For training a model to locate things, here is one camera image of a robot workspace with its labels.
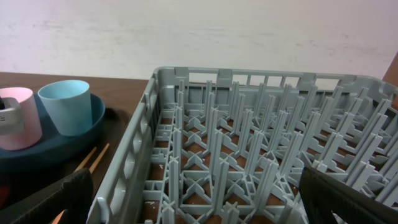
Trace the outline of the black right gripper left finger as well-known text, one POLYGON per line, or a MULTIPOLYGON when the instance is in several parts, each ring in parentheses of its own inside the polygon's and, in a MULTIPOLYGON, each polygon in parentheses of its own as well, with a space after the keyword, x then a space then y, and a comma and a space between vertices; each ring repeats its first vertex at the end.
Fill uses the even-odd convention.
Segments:
POLYGON ((31 196, 1 210, 1 223, 85 223, 93 199, 89 169, 80 169, 31 196))

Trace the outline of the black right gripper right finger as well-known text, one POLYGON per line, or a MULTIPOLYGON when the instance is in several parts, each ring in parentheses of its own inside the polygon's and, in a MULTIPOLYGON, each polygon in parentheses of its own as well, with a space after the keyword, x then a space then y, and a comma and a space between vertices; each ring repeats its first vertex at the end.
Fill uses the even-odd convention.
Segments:
POLYGON ((312 167, 303 168, 298 188, 310 224, 337 224, 335 215, 349 224, 397 223, 396 210, 312 167))

